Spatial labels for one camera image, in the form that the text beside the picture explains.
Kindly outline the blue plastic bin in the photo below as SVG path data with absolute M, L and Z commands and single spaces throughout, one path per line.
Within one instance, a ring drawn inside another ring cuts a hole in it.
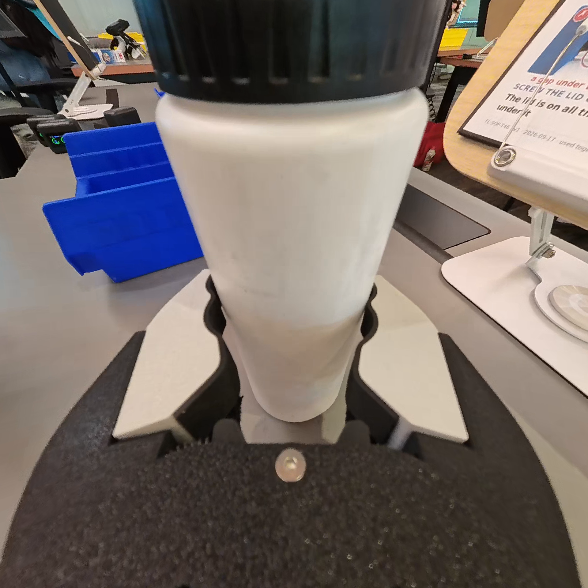
M 76 180 L 169 164 L 155 122 L 70 132 L 63 140 Z
M 174 178 L 48 202 L 42 210 L 80 275 L 102 270 L 122 283 L 203 257 Z

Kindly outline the printed instruction sheet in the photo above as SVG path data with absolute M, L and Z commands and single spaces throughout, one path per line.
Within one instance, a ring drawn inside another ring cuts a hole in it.
M 562 1 L 459 130 L 587 166 L 587 1 Z

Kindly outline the white plastic bottle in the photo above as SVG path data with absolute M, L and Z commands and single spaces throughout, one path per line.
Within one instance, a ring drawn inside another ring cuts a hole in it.
M 159 99 L 165 151 L 272 417 L 311 420 L 339 394 L 427 118 L 419 89 L 292 105 Z

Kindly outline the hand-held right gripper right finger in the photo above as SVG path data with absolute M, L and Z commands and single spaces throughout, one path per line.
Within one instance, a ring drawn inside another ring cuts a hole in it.
M 465 444 L 469 433 L 437 328 L 376 276 L 348 377 L 348 413 L 371 441 L 402 449 L 412 434 Z

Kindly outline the black handheld device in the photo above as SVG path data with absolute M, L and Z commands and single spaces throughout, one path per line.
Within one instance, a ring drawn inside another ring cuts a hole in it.
M 140 33 L 129 33 L 129 22 L 118 19 L 106 27 L 111 37 L 110 50 L 122 61 L 136 61 L 147 57 L 143 37 Z

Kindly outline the black office chair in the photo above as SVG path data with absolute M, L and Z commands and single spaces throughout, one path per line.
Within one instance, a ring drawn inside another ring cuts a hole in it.
M 57 113 L 75 84 L 67 51 L 34 1 L 1 1 L 1 97 L 32 115 Z

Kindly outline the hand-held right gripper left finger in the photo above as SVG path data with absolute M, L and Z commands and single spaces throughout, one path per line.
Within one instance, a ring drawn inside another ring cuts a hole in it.
M 112 432 L 116 440 L 168 431 L 205 440 L 240 401 L 238 368 L 210 271 L 200 272 L 146 328 Z

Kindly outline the black bottle lid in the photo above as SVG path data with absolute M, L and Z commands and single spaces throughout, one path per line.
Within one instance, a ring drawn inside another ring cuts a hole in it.
M 228 104 L 421 87 L 450 1 L 134 1 L 159 87 Z

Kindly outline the instruction sheet on stand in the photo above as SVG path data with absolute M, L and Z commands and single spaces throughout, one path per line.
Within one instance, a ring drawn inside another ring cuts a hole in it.
M 587 166 L 459 130 L 562 1 L 525 1 L 451 110 L 444 148 L 463 175 L 530 205 L 529 236 L 442 265 L 445 280 L 587 396 L 587 262 L 556 246 L 563 218 L 587 229 Z

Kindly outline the wooden document stand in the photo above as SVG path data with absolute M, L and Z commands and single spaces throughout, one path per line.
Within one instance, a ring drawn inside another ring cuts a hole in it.
M 104 113 L 113 108 L 113 104 L 82 106 L 80 101 L 90 84 L 101 80 L 105 64 L 95 56 L 88 41 L 79 33 L 59 1 L 35 1 L 35 5 L 58 34 L 82 71 L 59 113 L 77 121 L 93 121 L 103 118 Z

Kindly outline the red bag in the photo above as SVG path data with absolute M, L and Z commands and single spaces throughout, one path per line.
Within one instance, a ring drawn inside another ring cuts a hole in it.
M 443 135 L 445 125 L 445 122 L 427 122 L 413 167 L 428 172 L 432 166 L 444 160 Z

